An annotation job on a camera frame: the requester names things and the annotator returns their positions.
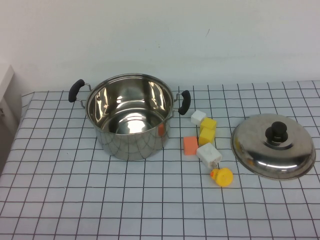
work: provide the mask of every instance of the pot lid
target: pot lid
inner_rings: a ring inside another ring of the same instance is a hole
[[[301,177],[316,160],[309,133],[296,121],[277,114],[255,115],[239,124],[231,147],[242,165],[270,179]]]

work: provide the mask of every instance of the yellow sponge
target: yellow sponge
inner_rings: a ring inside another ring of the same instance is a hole
[[[210,130],[214,130],[216,131],[216,127],[217,127],[217,121],[213,120],[211,118],[206,117],[200,125],[200,133],[202,132],[202,129],[206,128],[206,129],[210,129]]]
[[[215,139],[216,130],[203,128],[199,136],[199,145],[205,145],[207,143],[213,143]]]

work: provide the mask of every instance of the toy block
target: toy block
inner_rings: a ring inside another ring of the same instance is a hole
[[[201,131],[199,136],[199,145],[205,145],[207,143],[213,143],[216,135],[216,130],[204,128],[203,131]]]
[[[196,155],[198,142],[196,136],[185,136],[183,138],[184,155]]]
[[[204,129],[204,128],[216,130],[216,127],[217,127],[217,121],[206,117],[200,125],[200,133],[202,132],[202,129]]]
[[[207,114],[202,112],[202,111],[195,111],[192,115],[191,115],[191,123],[200,126],[202,121],[207,117]]]
[[[196,155],[211,170],[222,160],[221,153],[211,143],[199,147]]]

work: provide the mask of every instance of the white sponge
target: white sponge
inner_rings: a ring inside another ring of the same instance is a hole
[[[196,155],[209,169],[214,169],[217,164],[222,160],[222,155],[218,150],[209,142],[196,150]]]
[[[195,125],[200,126],[202,121],[207,117],[207,114],[202,112],[202,111],[195,111],[192,115],[191,115],[191,122]]]

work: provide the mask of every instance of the lid knob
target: lid knob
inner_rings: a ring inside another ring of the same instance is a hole
[[[281,121],[275,121],[271,127],[267,128],[265,136],[269,141],[283,143],[288,139],[287,125]]]

